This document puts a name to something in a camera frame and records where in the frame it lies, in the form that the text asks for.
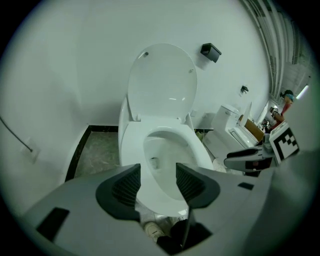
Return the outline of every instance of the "marble floor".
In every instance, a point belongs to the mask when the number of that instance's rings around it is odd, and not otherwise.
[[[208,153],[215,171],[243,175],[241,171],[226,169],[209,151]],[[97,174],[119,166],[118,133],[92,132],[83,148],[74,177]],[[142,226],[147,222],[156,222],[169,235],[171,223],[167,216],[154,213],[139,201],[136,202],[135,209],[140,213]]]

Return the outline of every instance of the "light fixture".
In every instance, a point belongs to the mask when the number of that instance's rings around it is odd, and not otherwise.
[[[303,95],[304,93],[306,92],[306,90],[309,88],[309,85],[306,85],[302,91],[299,93],[299,95],[296,97],[297,100],[299,100]]]

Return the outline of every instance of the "white toilet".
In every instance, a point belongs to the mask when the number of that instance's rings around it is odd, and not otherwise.
[[[230,152],[251,148],[258,144],[258,140],[244,127],[251,106],[248,109],[247,115],[245,114],[241,120],[241,125],[237,124],[240,117],[239,111],[233,106],[222,105],[214,116],[213,130],[205,135],[203,143],[219,162],[223,163]]]
[[[189,115],[196,91],[195,65],[174,45],[151,45],[132,65],[119,118],[120,164],[141,164],[137,199],[160,215],[188,211],[176,185],[176,163],[213,169]]]

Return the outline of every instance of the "cable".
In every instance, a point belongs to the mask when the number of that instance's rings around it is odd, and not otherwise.
[[[13,135],[14,137],[16,137],[16,139],[17,139],[18,141],[20,141],[30,152],[34,151],[34,150],[33,150],[32,148],[30,148],[27,144],[25,144],[25,143],[8,127],[8,125],[5,123],[5,121],[2,119],[1,116],[0,116],[0,121],[3,123],[4,127],[7,128],[8,131],[9,131],[10,133],[12,133],[12,135]]]

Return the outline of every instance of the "black wall-mounted box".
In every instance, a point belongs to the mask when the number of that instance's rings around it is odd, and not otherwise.
[[[201,47],[201,53],[206,56],[210,61],[217,62],[221,51],[219,51],[212,43],[205,43]]]

